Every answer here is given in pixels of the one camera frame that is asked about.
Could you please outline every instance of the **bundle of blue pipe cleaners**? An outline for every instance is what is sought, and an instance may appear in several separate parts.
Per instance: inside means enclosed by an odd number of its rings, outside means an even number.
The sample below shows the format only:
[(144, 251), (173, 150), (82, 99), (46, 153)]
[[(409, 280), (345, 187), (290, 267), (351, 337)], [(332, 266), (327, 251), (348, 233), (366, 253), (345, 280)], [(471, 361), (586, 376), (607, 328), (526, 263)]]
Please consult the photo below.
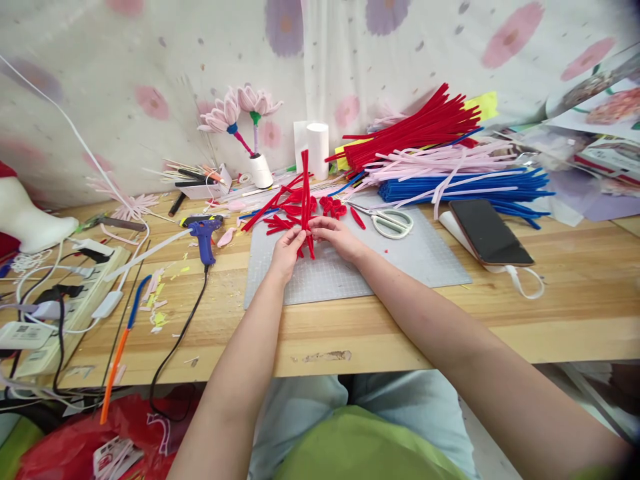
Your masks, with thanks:
[[(515, 168), (505, 171), (519, 171), (516, 175), (505, 175), (504, 177), (490, 177), (486, 179), (480, 179), (456, 187), (447, 187), (445, 194), (442, 196), (442, 201), (451, 200), (466, 200), (466, 199), (486, 199), (498, 213), (504, 213), (505, 215), (514, 215), (524, 219), (536, 230), (540, 230), (534, 219), (538, 219), (545, 215), (550, 215), (550, 212), (538, 212), (532, 210), (524, 205), (520, 205), (519, 202), (530, 202), (538, 197), (546, 197), (549, 195), (555, 195), (555, 192), (542, 190), (542, 188), (549, 183), (549, 178), (546, 173), (541, 173), (542, 169), (527, 171), (526, 168)], [(454, 175), (451, 179), (451, 183), (455, 183), (460, 180), (465, 180), (474, 177), (480, 177), (486, 175), (485, 173), (466, 173), (460, 175)], [(402, 182), (394, 180), (386, 180), (382, 182), (378, 194), (383, 198), (385, 202), (394, 202), (398, 200), (406, 200), (416, 195), (420, 195), (429, 190), (436, 188), (446, 175), (440, 175), (436, 177), (420, 177), (411, 178)], [(458, 195), (456, 191), (476, 190), (476, 189), (490, 189), (497, 187), (518, 187), (517, 190), (497, 191), (487, 193), (477, 193), (471, 195)], [(423, 203), (430, 202), (433, 196), (424, 197), (420, 200), (411, 203)]]

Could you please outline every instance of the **scissor handle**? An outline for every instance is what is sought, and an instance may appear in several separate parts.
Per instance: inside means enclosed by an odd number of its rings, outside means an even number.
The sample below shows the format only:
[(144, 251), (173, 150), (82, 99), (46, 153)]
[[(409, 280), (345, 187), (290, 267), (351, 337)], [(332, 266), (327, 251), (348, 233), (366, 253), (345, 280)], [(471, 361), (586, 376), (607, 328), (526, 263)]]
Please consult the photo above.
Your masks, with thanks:
[[(406, 222), (396, 220), (394, 217), (400, 217)], [(389, 239), (401, 239), (407, 236), (407, 234), (413, 228), (413, 219), (406, 213), (398, 210), (382, 210), (377, 211), (374, 216), (372, 216), (371, 221), (373, 222), (373, 226), (376, 231)], [(382, 228), (380, 225), (384, 225), (392, 230), (398, 232), (398, 234), (389, 233)]]

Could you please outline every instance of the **purple flower pattern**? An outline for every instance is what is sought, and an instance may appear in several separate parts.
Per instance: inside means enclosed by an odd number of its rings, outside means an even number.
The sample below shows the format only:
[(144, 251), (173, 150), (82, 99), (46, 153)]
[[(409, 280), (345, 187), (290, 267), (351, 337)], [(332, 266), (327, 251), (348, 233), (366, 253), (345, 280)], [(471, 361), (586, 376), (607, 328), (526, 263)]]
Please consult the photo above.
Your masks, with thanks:
[(369, 0), (367, 28), (374, 35), (388, 35), (402, 24), (409, 13), (411, 0)]
[(291, 57), (302, 50), (303, 24), (300, 0), (267, 0), (267, 38), (279, 57)]

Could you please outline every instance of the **flower stem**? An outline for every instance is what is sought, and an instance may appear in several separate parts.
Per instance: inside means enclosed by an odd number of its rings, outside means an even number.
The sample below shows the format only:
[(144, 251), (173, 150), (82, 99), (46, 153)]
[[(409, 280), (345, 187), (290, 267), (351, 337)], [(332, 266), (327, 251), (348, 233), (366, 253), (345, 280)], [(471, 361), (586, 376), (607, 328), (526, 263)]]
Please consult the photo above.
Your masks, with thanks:
[(258, 124), (253, 126), (253, 151), (258, 153)]
[(245, 142), (244, 138), (242, 138), (242, 135), (240, 134), (240, 132), (238, 132), (238, 131), (237, 131), (237, 132), (235, 132), (235, 133), (233, 134), (233, 136), (234, 136), (234, 137), (236, 137), (240, 143), (242, 143), (242, 146), (243, 146), (244, 148), (246, 148), (246, 150), (249, 152), (249, 154), (250, 154), (250, 155), (253, 155), (253, 152), (251, 151), (251, 149), (250, 149), (250, 148), (249, 148), (249, 146), (247, 145), (247, 142)]

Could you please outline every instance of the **pipe cleaner flower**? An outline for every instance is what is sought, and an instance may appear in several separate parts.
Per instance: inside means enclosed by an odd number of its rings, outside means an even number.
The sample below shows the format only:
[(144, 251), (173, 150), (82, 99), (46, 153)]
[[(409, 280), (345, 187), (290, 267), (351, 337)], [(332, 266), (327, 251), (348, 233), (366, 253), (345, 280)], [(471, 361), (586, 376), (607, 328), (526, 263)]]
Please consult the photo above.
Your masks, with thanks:
[(238, 106), (238, 98), (234, 90), (229, 87), (224, 101), (216, 99), (211, 112), (200, 115), (205, 125), (200, 125), (198, 130), (209, 133), (227, 132), (237, 138), (249, 154), (253, 155), (244, 138), (242, 138), (242, 135), (238, 132), (237, 121), (239, 116), (240, 106)]
[(262, 90), (254, 91), (250, 83), (246, 83), (244, 88), (238, 88), (238, 104), (242, 110), (248, 112), (253, 120), (253, 150), (255, 152), (258, 152), (258, 122), (260, 118), (274, 114), (283, 103), (280, 100), (274, 105), (270, 94)]

